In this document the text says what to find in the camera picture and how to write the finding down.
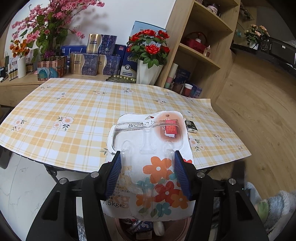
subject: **small bottle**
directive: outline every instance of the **small bottle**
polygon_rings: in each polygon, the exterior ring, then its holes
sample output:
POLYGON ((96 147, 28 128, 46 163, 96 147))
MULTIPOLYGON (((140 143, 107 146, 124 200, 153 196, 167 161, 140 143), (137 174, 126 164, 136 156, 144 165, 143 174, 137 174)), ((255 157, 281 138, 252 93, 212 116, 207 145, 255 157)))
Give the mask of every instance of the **small bottle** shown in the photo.
POLYGON ((206 56, 206 57, 209 57, 210 53, 211 53, 211 48, 209 46, 209 47, 205 48, 203 55, 206 56))

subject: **jar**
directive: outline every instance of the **jar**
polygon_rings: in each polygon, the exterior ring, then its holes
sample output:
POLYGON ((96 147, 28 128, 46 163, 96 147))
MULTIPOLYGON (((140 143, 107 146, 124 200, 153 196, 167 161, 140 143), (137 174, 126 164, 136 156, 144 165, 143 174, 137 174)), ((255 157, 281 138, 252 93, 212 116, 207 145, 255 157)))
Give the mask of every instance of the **jar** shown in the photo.
POLYGON ((209 4, 207 6, 207 8, 208 9, 210 8, 213 11, 214 14, 216 14, 216 15, 218 14, 218 8, 219 8, 218 4, 215 4, 215 3, 209 4))

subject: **table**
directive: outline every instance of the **table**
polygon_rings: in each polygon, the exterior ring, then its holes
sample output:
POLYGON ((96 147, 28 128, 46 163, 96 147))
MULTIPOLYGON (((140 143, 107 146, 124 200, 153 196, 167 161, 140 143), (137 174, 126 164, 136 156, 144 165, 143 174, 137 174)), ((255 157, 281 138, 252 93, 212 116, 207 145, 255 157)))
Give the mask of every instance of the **table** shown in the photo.
POLYGON ((197 169, 250 155, 209 99, 192 99, 150 85, 52 78, 36 88, 0 125, 0 145, 32 160, 81 172, 105 161, 106 140, 127 113, 176 110, 192 120, 188 133, 197 169))

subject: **wooden floor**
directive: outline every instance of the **wooden floor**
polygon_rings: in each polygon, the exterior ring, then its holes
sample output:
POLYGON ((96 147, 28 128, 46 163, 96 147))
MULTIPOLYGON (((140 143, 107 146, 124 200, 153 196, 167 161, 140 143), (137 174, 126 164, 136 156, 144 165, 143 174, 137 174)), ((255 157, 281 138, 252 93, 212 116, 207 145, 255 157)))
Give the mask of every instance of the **wooden floor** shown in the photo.
MULTIPOLYGON (((239 53, 213 108, 252 153, 247 179, 262 198, 296 189, 296 78, 239 53)), ((231 169, 222 165, 210 175, 228 178, 231 169)))

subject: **wooden shelf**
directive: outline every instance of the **wooden shelf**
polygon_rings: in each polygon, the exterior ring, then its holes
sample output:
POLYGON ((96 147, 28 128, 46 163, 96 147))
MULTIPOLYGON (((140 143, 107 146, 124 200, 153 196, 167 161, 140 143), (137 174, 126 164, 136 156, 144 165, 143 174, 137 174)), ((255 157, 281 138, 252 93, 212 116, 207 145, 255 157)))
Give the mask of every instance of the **wooden shelf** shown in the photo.
POLYGON ((215 0, 214 2, 221 7, 235 7, 239 5, 235 0, 215 0))
POLYGON ((197 1, 193 4, 190 19, 201 23, 212 31, 233 32, 227 23, 197 1))
POLYGON ((210 58, 207 58, 206 56, 202 55, 201 53, 195 51, 194 49, 192 49, 182 43, 179 44, 179 50, 181 50, 182 52, 184 52, 186 54, 191 55, 192 57, 194 57, 200 61, 203 61, 205 63, 209 63, 210 65, 215 66, 216 68, 220 69, 220 66, 217 65, 213 60, 211 60, 210 58))

